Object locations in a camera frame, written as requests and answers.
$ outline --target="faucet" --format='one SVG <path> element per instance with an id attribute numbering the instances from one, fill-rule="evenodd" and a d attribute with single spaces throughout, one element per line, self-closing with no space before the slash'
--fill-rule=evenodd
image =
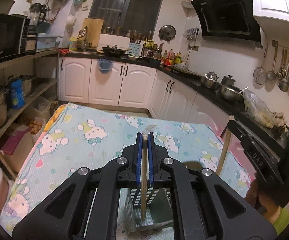
<path id="1" fill-rule="evenodd" d="M 84 37 L 84 40 L 83 40 L 83 51 L 86 52 L 86 46 L 88 44 L 88 41 L 87 41 L 87 34 L 88 34 L 88 27 L 84 27 L 83 28 L 83 31 L 79 31 L 79 38 L 83 38 Z"/>

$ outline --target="black countertop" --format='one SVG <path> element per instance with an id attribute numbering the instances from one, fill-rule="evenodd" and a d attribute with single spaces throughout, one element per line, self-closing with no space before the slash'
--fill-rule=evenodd
<path id="1" fill-rule="evenodd" d="M 221 110 L 223 110 L 228 115 L 235 116 L 236 120 L 240 121 L 243 125 L 245 125 L 248 129 L 250 129 L 254 134 L 256 134 L 259 138 L 263 140 L 265 144 L 267 144 L 268 147 L 272 149 L 273 152 L 275 152 L 280 158 L 284 156 L 284 149 L 286 147 L 286 134 L 278 134 L 272 129 L 266 128 L 262 126 L 261 124 L 255 122 L 253 119 L 251 119 L 244 108 L 244 104 L 237 102 L 235 104 L 229 103 L 225 100 L 223 100 L 220 97 L 220 93 L 213 92 L 211 90 L 208 90 L 200 85 L 199 82 L 195 79 L 195 77 L 190 76 L 183 76 L 181 73 L 177 73 L 175 71 L 168 71 L 160 67 L 155 67 L 150 64 L 150 62 L 147 62 L 145 60 L 139 59 L 139 60 L 130 60 L 127 56 L 122 56 L 120 58 L 116 57 L 107 57 L 104 54 L 96 53 L 69 53 L 64 57 L 77 57 L 77 58 L 91 58 L 91 59 L 106 59 L 106 60 L 112 60 L 115 62 L 121 62 L 121 63 L 127 63 L 127 64 L 135 64 L 140 66 L 146 66 L 146 67 L 152 67 L 156 68 L 167 75 L 169 75 L 172 78 L 175 78 L 179 80 L 180 82 L 184 83 L 185 85 L 191 87 L 195 91 L 197 91 L 200 95 L 211 101 L 213 104 L 215 104 L 217 107 L 219 107 Z"/>

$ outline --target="microwave oven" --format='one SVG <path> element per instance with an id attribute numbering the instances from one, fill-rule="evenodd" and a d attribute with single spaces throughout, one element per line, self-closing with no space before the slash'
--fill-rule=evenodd
<path id="1" fill-rule="evenodd" d="M 0 62 L 25 54 L 30 19 L 0 14 Z"/>

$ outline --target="metal bolt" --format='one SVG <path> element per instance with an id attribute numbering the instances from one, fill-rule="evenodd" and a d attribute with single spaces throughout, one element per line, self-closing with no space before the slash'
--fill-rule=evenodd
<path id="1" fill-rule="evenodd" d="M 86 174 L 88 174 L 88 169 L 87 168 L 81 168 L 81 169 L 79 169 L 79 171 L 78 171 L 78 173 L 80 174 L 80 175 L 86 175 Z"/>
<path id="2" fill-rule="evenodd" d="M 203 169 L 201 172 L 205 176 L 210 176 L 212 174 L 211 169 L 208 169 L 208 168 Z"/>
<path id="3" fill-rule="evenodd" d="M 117 158 L 117 163 L 119 163 L 119 164 L 125 164 L 125 163 L 126 163 L 126 158 L 125 158 L 125 157 L 119 157 L 119 158 Z"/>
<path id="4" fill-rule="evenodd" d="M 172 158 L 165 158 L 165 159 L 163 160 L 163 162 L 166 163 L 166 164 L 168 164 L 168 165 L 170 165 L 170 164 L 173 163 L 173 159 L 172 159 Z"/>

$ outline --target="blender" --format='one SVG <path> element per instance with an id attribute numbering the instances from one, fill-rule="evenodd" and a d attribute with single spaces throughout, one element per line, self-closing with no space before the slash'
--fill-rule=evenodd
<path id="1" fill-rule="evenodd" d="M 29 9 L 29 31 L 28 38 L 26 44 L 25 55 L 35 54 L 37 52 L 37 27 L 39 24 L 43 23 L 46 18 L 46 5 L 41 3 L 35 3 L 31 5 Z"/>

